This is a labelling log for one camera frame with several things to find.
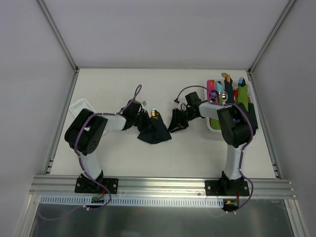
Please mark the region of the dark navy paper napkin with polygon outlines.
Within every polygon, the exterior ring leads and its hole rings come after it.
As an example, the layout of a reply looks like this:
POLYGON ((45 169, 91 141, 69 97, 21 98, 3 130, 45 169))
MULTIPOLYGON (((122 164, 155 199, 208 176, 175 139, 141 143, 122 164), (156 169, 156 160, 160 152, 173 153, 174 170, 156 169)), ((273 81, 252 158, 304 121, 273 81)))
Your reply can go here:
POLYGON ((155 145, 172 139, 170 133, 167 131, 167 127, 164 124, 160 113, 158 119, 150 117, 150 121, 152 124, 152 129, 149 132, 140 132, 137 137, 139 140, 151 145, 155 145))

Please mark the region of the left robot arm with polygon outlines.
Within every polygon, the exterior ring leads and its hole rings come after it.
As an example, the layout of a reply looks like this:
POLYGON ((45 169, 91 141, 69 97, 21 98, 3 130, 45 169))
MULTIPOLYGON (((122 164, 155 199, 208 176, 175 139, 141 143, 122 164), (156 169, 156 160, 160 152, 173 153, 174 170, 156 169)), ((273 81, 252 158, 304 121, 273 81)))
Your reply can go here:
POLYGON ((82 172, 76 182, 76 193, 97 193, 106 186, 95 150, 105 132, 125 131, 136 127, 140 133, 155 131, 149 114, 140 102, 130 100, 117 114, 94 113, 83 108, 67 129, 64 139, 79 158, 82 172))

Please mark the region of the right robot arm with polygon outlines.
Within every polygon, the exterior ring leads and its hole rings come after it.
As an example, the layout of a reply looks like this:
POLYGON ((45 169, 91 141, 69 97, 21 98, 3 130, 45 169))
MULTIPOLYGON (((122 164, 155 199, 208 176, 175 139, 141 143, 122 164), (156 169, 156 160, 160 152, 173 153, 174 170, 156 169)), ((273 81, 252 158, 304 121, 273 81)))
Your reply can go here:
POLYGON ((249 196, 249 187, 242 172, 243 156, 258 129, 256 115, 246 110, 243 103, 225 104, 203 101, 196 92, 185 96, 186 108, 173 109, 168 128, 170 133, 188 128, 189 121, 212 118, 220 123, 221 134, 227 144, 225 168, 219 180, 205 181, 207 196, 249 196))

